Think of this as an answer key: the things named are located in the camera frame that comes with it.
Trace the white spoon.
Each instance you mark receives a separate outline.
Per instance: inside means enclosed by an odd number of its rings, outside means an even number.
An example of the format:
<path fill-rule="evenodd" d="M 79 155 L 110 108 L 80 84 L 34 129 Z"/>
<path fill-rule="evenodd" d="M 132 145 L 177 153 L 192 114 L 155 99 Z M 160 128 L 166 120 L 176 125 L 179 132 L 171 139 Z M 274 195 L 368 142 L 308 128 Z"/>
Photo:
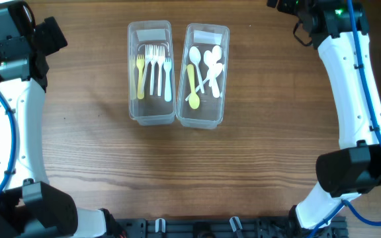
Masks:
<path fill-rule="evenodd" d="M 196 74 L 197 74 L 197 77 L 198 77 L 198 86 L 199 86 L 199 89 L 201 90 L 201 93 L 204 94 L 204 84 L 203 84 L 202 75 L 201 75 L 200 67 L 199 67 L 199 64 L 200 64 L 200 61 L 201 61 L 201 54 L 200 54 L 199 49 L 196 46 L 192 46 L 190 48 L 190 50 L 189 50 L 189 58 L 190 58 L 190 61 L 196 67 Z"/>
<path fill-rule="evenodd" d="M 208 66 L 207 78 L 209 79 L 209 87 L 213 89 L 213 81 L 215 76 L 215 63 L 212 59 L 212 52 L 206 50 L 204 53 L 204 63 Z"/>
<path fill-rule="evenodd" d="M 223 66 L 222 63 L 218 63 L 217 66 L 219 67 L 219 69 L 222 68 L 222 71 L 223 71 L 224 66 Z M 203 84 L 205 84 L 206 82 L 209 83 L 209 79 L 208 79 L 207 77 L 206 77 L 205 80 L 203 81 Z M 196 87 L 196 93 L 197 93 L 198 91 L 200 91 L 199 86 Z"/>
<path fill-rule="evenodd" d="M 212 94 L 214 98 L 220 97 L 220 90 L 219 90 L 216 78 L 218 76 L 218 72 L 222 71 L 222 68 L 219 69 L 219 67 L 217 66 L 218 61 L 220 61 L 221 58 L 222 58 L 222 49 L 219 45 L 215 45 L 212 50 L 213 67 L 212 67 L 212 76 L 210 79 L 210 85 L 211 85 Z"/>

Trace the yellow plastic fork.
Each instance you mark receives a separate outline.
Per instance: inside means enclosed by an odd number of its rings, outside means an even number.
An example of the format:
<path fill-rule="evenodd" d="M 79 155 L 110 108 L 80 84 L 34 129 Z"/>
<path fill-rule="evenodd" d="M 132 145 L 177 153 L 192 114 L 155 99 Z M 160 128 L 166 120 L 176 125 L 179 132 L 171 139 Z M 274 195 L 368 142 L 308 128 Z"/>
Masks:
<path fill-rule="evenodd" d="M 138 88 L 137 88 L 137 98 L 143 99 L 144 93 L 142 92 L 142 82 L 143 82 L 143 72 L 145 65 L 145 57 L 143 54 L 138 54 L 136 60 L 136 67 L 138 68 Z"/>

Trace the white plastic fork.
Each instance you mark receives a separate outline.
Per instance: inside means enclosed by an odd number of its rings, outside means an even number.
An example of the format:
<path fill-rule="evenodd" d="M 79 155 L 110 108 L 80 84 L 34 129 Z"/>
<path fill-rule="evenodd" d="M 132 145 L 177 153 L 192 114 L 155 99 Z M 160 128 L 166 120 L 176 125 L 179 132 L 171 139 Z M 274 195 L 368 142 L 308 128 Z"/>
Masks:
<path fill-rule="evenodd" d="M 165 62 L 165 48 L 164 48 L 164 46 L 159 46 L 157 53 L 158 53 L 157 63 L 158 63 L 158 69 L 159 69 L 158 80 L 157 80 L 157 95 L 160 97 L 161 91 L 162 91 L 162 89 L 161 89 L 162 69 L 163 69 L 163 64 Z"/>
<path fill-rule="evenodd" d="M 152 45 L 152 59 L 151 59 L 151 77 L 149 84 L 149 94 L 152 96 L 154 91 L 154 82 L 155 82 L 155 65 L 158 61 L 158 46 Z"/>
<path fill-rule="evenodd" d="M 153 59 L 153 46 L 151 44 L 146 45 L 146 50 L 145 50 L 145 65 L 144 65 L 144 74 L 143 74 L 143 79 L 142 79 L 142 86 L 140 89 L 140 92 L 144 94 L 144 88 L 146 84 L 146 77 L 148 74 L 148 68 L 149 68 L 149 63 Z"/>

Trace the yellow plastic spoon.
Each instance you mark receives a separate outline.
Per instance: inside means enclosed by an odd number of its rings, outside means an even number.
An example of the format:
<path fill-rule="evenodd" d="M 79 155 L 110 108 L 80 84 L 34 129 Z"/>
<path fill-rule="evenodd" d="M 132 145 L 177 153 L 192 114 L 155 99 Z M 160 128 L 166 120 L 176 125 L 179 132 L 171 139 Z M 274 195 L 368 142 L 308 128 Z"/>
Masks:
<path fill-rule="evenodd" d="M 196 110 L 200 106 L 200 99 L 199 96 L 196 93 L 196 87 L 195 87 L 195 73 L 194 73 L 194 65 L 188 64 L 187 65 L 187 75 L 190 85 L 190 95 L 188 98 L 189 105 L 192 109 Z"/>

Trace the light blue plastic fork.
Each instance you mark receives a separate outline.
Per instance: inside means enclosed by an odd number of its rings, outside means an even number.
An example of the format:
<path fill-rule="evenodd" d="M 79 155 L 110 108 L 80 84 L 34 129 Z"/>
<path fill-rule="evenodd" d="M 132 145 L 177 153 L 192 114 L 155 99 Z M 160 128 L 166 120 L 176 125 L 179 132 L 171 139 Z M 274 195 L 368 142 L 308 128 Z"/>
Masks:
<path fill-rule="evenodd" d="M 170 102 L 172 100 L 172 92 L 171 92 L 171 68 L 172 68 L 171 58 L 166 58 L 165 63 L 163 65 L 165 71 L 165 94 L 164 99 L 166 102 Z"/>

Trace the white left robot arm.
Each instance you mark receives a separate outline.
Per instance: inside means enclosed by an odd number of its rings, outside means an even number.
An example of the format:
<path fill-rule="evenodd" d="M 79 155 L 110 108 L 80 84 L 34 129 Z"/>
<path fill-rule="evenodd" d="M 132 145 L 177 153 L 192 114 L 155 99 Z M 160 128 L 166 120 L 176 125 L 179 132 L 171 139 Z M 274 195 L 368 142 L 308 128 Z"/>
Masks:
<path fill-rule="evenodd" d="M 0 1 L 0 237 L 102 237 L 102 210 L 78 208 L 50 185 L 42 152 L 46 58 L 67 46 L 55 18 Z"/>

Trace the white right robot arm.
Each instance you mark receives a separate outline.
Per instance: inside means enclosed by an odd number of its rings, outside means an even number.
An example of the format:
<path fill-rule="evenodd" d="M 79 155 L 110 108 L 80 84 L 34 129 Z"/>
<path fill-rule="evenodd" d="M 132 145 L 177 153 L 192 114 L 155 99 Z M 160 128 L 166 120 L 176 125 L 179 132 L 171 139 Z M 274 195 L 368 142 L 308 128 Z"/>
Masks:
<path fill-rule="evenodd" d="M 370 61 L 370 26 L 352 1 L 268 1 L 295 16 L 310 37 L 331 84 L 339 149 L 316 161 L 317 183 L 292 209 L 298 229 L 314 236 L 353 200 L 381 186 L 381 102 Z"/>

